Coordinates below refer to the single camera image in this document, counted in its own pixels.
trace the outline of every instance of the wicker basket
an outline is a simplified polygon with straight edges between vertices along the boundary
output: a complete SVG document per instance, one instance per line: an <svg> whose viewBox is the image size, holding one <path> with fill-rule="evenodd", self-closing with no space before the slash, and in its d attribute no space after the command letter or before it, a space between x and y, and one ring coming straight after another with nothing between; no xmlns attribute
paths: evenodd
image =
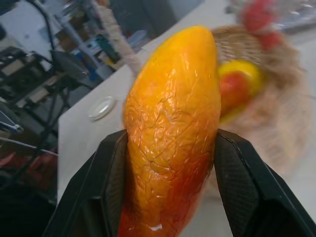
<svg viewBox="0 0 316 237"><path fill-rule="evenodd" d="M243 26L212 31L220 63L244 59L267 75L264 91L234 120L221 128L249 140L263 161L281 176L290 174L303 156L311 127L311 103L299 53L284 44L268 52ZM218 197L215 170L209 189Z"/></svg>

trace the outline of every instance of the mango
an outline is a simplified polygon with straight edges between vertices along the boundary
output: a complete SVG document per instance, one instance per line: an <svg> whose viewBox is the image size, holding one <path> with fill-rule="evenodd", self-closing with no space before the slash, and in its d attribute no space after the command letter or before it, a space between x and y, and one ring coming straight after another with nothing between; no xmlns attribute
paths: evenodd
<svg viewBox="0 0 316 237"><path fill-rule="evenodd" d="M221 92L214 38L203 26L165 41L126 99L126 189L119 237L177 237L214 160Z"/></svg>

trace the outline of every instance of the jar lid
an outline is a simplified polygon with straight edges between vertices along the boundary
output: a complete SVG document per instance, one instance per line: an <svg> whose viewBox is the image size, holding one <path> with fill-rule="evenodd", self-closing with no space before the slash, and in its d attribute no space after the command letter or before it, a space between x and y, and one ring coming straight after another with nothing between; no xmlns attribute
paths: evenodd
<svg viewBox="0 0 316 237"><path fill-rule="evenodd" d="M110 112L113 105L114 98L112 96L107 96L92 106L89 111L89 117L93 120L101 119Z"/></svg>

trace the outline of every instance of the yellow fruit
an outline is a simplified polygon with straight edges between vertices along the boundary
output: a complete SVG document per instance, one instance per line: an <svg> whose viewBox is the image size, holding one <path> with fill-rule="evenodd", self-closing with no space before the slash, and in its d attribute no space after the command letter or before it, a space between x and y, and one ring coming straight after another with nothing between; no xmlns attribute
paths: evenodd
<svg viewBox="0 0 316 237"><path fill-rule="evenodd" d="M231 72L221 78L222 111L226 116L236 107L245 105L252 99L251 87L246 75L241 72Z"/></svg>
<svg viewBox="0 0 316 237"><path fill-rule="evenodd" d="M234 60L232 62L224 63L219 68L219 76L223 76L231 72L242 72L246 75L246 79L250 84L250 94L252 96L258 94L263 87L264 76L262 71L253 63L245 60Z"/></svg>
<svg viewBox="0 0 316 237"><path fill-rule="evenodd" d="M150 57L126 100L128 155L119 237L177 237L213 166L221 111L209 29L175 34Z"/></svg>

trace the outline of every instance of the red object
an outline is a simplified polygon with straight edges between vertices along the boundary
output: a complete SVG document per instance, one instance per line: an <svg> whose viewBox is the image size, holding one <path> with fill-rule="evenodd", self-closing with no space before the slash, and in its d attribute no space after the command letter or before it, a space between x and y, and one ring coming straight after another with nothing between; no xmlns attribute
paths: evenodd
<svg viewBox="0 0 316 237"><path fill-rule="evenodd" d="M264 50L282 44L281 35L272 29L277 15L273 12L272 0L254 0L245 7L242 22L246 29L255 35Z"/></svg>
<svg viewBox="0 0 316 237"><path fill-rule="evenodd" d="M0 159L0 168L14 168L18 170L23 167L30 157L21 157L15 152ZM57 157L51 154L38 156L21 176L23 182L37 187L42 191L47 191L52 184L52 179L57 171Z"/></svg>
<svg viewBox="0 0 316 237"><path fill-rule="evenodd" d="M221 116L251 100L250 86L242 72L231 72L221 78Z"/></svg>

